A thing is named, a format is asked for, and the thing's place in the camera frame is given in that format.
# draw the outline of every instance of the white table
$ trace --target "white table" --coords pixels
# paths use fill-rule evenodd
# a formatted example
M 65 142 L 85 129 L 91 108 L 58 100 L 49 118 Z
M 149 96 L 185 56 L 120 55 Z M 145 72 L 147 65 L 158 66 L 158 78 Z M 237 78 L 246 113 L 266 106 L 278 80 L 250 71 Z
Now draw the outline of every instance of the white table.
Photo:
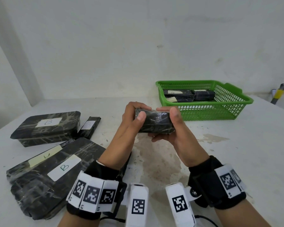
M 256 96 L 236 120 L 186 122 L 201 145 L 222 163 L 231 163 L 247 185 L 248 197 L 272 226 L 284 226 L 284 110 Z M 26 217 L 13 198 L 6 170 L 57 145 L 57 143 L 24 148 L 11 133 L 29 116 L 78 110 L 81 125 L 89 116 L 102 120 L 92 141 L 107 147 L 115 134 L 129 101 L 160 106 L 158 98 L 98 98 L 44 100 L 0 130 L 0 226 L 33 227 L 58 225 L 63 212 L 53 219 L 34 221 Z M 164 190 L 165 185 L 187 183 L 189 171 L 166 141 L 151 143 L 146 134 L 138 134 L 128 165 L 125 182 L 141 182 L 149 187 L 148 226 L 175 226 Z M 195 214 L 218 223 L 213 209 L 192 203 Z M 124 218 L 125 209 L 120 209 Z M 212 226 L 206 220 L 199 226 Z M 102 221 L 101 226 L 123 226 Z

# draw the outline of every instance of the human hand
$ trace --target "human hand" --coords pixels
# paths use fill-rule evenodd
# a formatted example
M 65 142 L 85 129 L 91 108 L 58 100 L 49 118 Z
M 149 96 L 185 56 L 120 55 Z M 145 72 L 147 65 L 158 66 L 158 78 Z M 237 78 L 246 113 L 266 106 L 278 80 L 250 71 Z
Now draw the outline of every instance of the human hand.
M 120 170 L 124 166 L 133 148 L 135 137 L 146 119 L 144 111 L 141 111 L 134 119 L 136 108 L 151 110 L 151 107 L 144 103 L 129 102 L 122 115 L 121 125 L 98 162 L 116 170 Z
M 181 161 L 187 167 L 197 166 L 209 159 L 209 155 L 184 123 L 178 107 L 160 107 L 156 110 L 170 112 L 169 116 L 176 131 L 171 134 L 149 133 L 148 136 L 152 137 L 152 142 L 162 139 L 169 141 L 174 146 Z

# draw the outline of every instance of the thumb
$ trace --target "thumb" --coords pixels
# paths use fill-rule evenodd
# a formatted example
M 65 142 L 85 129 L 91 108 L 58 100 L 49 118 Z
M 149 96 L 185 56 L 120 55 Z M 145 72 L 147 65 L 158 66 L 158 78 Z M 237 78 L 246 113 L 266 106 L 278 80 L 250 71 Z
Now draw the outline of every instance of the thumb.
M 181 112 L 177 107 L 172 107 L 170 109 L 169 117 L 176 131 L 180 131 L 185 128 L 186 124 L 184 123 L 182 116 L 181 116 Z
M 135 138 L 140 128 L 143 126 L 145 119 L 146 113 L 144 111 L 141 111 L 138 114 L 137 118 L 129 125 L 126 132 L 124 133 L 124 136 L 130 139 Z

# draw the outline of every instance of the forearm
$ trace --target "forearm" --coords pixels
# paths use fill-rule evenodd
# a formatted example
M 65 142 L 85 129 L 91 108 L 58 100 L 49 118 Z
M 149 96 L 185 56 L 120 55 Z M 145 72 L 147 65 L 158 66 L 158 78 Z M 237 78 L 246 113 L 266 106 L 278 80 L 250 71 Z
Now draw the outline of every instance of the forearm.
M 246 199 L 230 209 L 215 210 L 224 227 L 270 227 Z
M 70 214 L 69 212 L 65 212 L 62 217 L 58 227 L 98 227 L 100 223 L 100 219 L 98 220 L 86 220 L 81 217 Z

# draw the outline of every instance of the green plastic basket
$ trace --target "green plastic basket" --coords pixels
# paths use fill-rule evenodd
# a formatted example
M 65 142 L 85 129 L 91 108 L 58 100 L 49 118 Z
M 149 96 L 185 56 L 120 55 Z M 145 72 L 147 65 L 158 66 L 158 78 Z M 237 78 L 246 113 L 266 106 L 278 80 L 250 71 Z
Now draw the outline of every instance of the green plastic basket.
M 254 101 L 244 95 L 242 89 L 216 80 L 157 81 L 156 86 L 162 106 L 178 106 L 185 121 L 235 119 L 246 104 Z M 163 89 L 210 89 L 216 95 L 214 101 L 171 103 L 164 96 Z

